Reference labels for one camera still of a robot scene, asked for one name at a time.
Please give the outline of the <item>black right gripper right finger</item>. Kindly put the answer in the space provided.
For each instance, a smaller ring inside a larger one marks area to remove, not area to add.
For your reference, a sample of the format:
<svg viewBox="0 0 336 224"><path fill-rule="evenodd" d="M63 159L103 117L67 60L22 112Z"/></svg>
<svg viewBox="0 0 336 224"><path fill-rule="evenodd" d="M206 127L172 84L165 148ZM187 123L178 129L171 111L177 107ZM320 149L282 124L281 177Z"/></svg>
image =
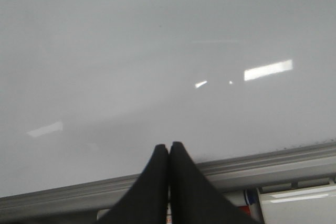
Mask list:
<svg viewBox="0 0 336 224"><path fill-rule="evenodd" d="M221 195L181 142L171 146L169 171L173 223L257 223Z"/></svg>

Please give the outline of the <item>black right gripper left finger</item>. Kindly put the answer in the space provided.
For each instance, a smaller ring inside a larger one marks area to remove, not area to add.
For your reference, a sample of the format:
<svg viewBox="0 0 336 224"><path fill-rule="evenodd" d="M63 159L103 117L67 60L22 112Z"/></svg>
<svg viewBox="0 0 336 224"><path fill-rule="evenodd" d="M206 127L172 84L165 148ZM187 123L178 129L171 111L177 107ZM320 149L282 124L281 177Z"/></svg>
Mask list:
<svg viewBox="0 0 336 224"><path fill-rule="evenodd" d="M156 145L132 187L97 223L166 223L168 161L165 145Z"/></svg>

